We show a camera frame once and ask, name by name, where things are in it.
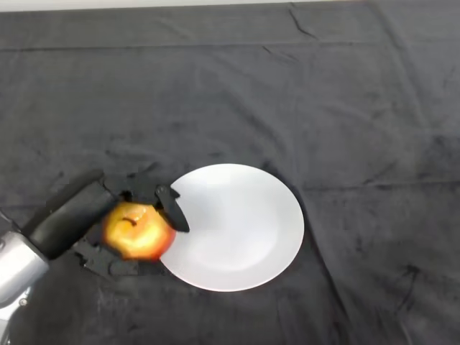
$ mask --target white plate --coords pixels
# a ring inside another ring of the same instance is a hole
[[[255,167],[210,165],[172,184],[190,233],[178,232],[161,257],[177,277],[213,291],[254,288],[294,260],[303,214],[281,181]]]

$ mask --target black tablecloth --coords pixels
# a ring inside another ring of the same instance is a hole
[[[0,207],[89,168],[235,162],[308,212],[272,282],[212,293],[53,262],[14,344],[458,344],[460,3],[0,14]],[[7,230],[2,224],[2,231]]]

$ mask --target white wall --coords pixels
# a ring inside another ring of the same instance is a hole
[[[0,0],[0,12],[42,11],[53,9],[109,9],[151,6],[257,4],[293,1],[324,0]]]

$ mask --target red apple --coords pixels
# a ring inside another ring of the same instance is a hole
[[[104,222],[103,238],[123,259],[155,260],[170,247],[175,230],[151,205],[120,203]]]

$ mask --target dark gray fabric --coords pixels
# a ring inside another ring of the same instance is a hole
[[[108,284],[71,255],[15,344],[458,344],[460,4],[356,1],[0,14],[0,207],[79,172],[172,182],[237,162],[309,215],[272,282]]]

